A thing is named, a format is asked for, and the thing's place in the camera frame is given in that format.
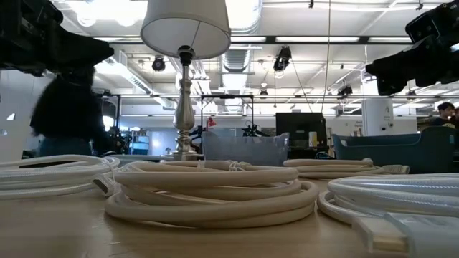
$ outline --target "white lampshade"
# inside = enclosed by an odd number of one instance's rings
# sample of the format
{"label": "white lampshade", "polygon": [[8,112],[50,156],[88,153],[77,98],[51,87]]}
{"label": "white lampshade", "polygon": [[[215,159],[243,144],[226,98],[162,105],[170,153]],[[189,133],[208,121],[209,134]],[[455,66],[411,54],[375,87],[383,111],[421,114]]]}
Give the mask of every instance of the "white lampshade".
{"label": "white lampshade", "polygon": [[231,45],[225,0],[149,0],[141,37],[153,50],[179,57],[182,46],[194,50],[193,59],[209,59]]}

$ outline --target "table lamp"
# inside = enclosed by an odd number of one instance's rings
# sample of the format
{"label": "table lamp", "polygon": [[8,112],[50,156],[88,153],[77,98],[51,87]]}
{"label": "table lamp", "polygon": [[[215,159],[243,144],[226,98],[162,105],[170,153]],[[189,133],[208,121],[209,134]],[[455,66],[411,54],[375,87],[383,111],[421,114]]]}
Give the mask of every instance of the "table lamp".
{"label": "table lamp", "polygon": [[189,65],[193,59],[225,53],[231,45],[230,34],[225,0],[148,0],[141,29],[143,43],[161,54],[179,58],[183,67],[174,116],[174,127],[179,130],[173,153],[177,160],[196,157],[189,138],[194,127]]}

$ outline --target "computer monitor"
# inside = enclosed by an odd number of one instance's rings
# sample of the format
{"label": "computer monitor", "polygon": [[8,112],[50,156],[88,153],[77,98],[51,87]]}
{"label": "computer monitor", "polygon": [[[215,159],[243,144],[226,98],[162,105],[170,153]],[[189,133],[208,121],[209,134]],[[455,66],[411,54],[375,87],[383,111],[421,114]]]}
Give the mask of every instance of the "computer monitor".
{"label": "computer monitor", "polygon": [[276,113],[276,135],[290,133],[290,146],[308,147],[309,132],[317,132],[319,145],[326,145],[325,119],[322,113]]}

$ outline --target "table surface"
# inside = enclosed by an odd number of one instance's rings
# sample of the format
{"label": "table surface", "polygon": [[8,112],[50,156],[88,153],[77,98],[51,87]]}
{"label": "table surface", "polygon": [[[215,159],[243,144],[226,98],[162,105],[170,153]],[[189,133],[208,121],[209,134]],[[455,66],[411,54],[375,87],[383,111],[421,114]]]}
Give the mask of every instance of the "table surface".
{"label": "table surface", "polygon": [[104,200],[87,193],[0,201],[0,257],[370,257],[350,226],[317,211],[280,226],[184,229],[111,218]]}

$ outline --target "silver lamp base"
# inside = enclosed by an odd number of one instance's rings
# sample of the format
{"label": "silver lamp base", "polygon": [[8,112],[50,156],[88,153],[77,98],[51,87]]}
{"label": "silver lamp base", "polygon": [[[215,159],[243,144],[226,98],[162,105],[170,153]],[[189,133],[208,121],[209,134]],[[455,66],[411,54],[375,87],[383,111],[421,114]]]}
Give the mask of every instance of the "silver lamp base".
{"label": "silver lamp base", "polygon": [[189,65],[194,52],[190,47],[181,47],[179,54],[183,70],[180,80],[180,99],[174,116],[174,127],[179,131],[179,136],[176,138],[176,150],[171,156],[176,161],[192,161],[199,157],[199,154],[192,150],[189,137],[189,131],[194,127],[194,111],[190,98],[192,81],[189,79]]}

